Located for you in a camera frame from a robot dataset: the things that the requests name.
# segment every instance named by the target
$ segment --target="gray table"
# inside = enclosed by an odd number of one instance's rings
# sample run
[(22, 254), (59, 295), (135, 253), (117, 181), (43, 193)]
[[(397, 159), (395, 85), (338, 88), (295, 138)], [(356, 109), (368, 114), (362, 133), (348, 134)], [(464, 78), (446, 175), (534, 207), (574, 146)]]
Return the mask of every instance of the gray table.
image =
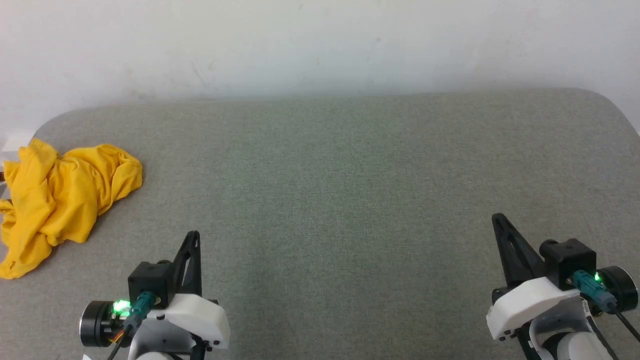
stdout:
[[(106, 358), (79, 342), (84, 306), (126, 297), (138, 262), (172, 258), (192, 229), (232, 328), (212, 359), (523, 359), (484, 320), (504, 284), (498, 211), (536, 249), (577, 237), (640, 278), (640, 138), (592, 92), (118, 106), (36, 136), (121, 146), (145, 183), (87, 243), (0, 282), (5, 359)], [(598, 323), (636, 357), (617, 319)]]

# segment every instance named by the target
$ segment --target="wall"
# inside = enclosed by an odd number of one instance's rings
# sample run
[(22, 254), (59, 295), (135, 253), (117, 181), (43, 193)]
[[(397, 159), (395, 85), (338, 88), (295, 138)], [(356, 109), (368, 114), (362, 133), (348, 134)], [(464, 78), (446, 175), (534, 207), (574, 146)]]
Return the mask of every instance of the wall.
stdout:
[(574, 86), (640, 129), (633, 0), (3, 0), (0, 129), (205, 97)]

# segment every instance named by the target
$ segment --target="green light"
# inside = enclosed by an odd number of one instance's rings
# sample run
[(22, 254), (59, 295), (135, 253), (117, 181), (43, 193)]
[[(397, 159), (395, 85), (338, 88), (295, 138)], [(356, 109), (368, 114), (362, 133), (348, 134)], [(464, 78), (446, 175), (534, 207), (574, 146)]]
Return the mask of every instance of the green light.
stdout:
[(129, 308), (131, 308), (131, 303), (126, 300), (118, 300), (113, 303), (113, 313), (124, 315), (125, 312), (129, 315)]

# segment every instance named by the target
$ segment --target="crumpled yellow shirt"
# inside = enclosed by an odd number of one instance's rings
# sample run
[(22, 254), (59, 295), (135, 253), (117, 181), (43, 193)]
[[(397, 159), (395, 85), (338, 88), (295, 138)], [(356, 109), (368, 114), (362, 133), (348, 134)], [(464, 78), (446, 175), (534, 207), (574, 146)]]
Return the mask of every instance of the crumpled yellow shirt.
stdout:
[(65, 240), (83, 243), (98, 215), (142, 185), (142, 164), (113, 145), (74, 149), (62, 157), (34, 138), (4, 163), (11, 200), (0, 200), (8, 253), (0, 277), (36, 268)]

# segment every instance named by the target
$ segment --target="yellow cloth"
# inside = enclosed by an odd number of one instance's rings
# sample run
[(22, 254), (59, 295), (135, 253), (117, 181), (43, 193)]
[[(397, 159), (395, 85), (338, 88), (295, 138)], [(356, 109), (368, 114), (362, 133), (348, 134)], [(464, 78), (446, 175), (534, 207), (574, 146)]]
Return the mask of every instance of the yellow cloth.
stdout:
[(2, 240), (9, 251), (0, 277), (33, 270), (65, 240), (86, 241), (98, 215), (142, 185), (142, 164), (113, 145), (74, 149), (59, 157), (38, 139), (6, 161), (11, 201), (0, 201)]

